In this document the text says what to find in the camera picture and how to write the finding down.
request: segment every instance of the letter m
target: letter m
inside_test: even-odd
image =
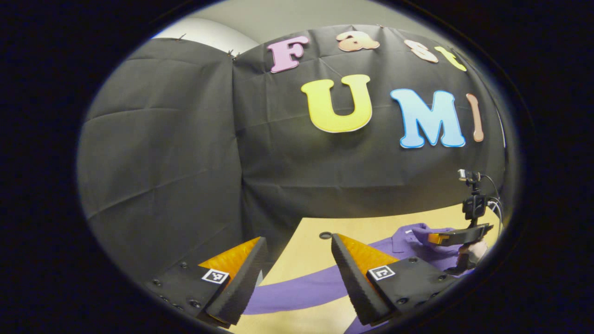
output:
[[[438,90],[433,95],[431,110],[421,97],[411,89],[396,89],[390,93],[392,99],[398,101],[402,110],[402,120],[405,125],[405,136],[400,139],[400,145],[405,149],[422,147],[425,140],[419,133],[419,127],[425,136],[435,146],[443,125],[444,134],[441,144],[446,147],[462,147],[466,141],[460,132],[460,124],[454,108],[454,96],[451,93]]]

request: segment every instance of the table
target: table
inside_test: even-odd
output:
[[[330,250],[331,239],[321,239],[322,232],[340,233],[365,244],[391,237],[402,226],[425,223],[432,229],[467,228],[462,205],[408,215],[377,218],[303,218],[277,262],[260,285],[288,281],[336,265]],[[499,218],[486,210],[479,224],[494,227],[485,236],[492,247],[499,232]],[[343,334],[356,317],[355,309],[345,296],[330,303],[302,310],[242,315],[229,331],[236,334]]]

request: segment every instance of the letter u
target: letter u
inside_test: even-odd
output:
[[[371,98],[367,90],[369,77],[364,74],[347,75],[341,82],[350,87],[355,110],[350,115],[336,115],[332,108],[330,88],[332,80],[316,80],[301,86],[307,95],[309,117],[314,125],[326,132],[350,132],[364,127],[371,119]]]

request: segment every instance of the purple cloth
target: purple cloth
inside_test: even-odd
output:
[[[397,259],[418,256],[436,268],[445,270],[456,266],[459,245],[432,245],[427,241],[427,237],[430,233],[451,230],[453,229],[429,229],[424,223],[413,224],[399,228],[391,238],[374,242],[370,246]],[[256,287],[244,314],[300,310],[329,303],[347,295],[338,267],[333,266],[289,281]],[[361,326],[358,319],[355,319],[355,323]]]

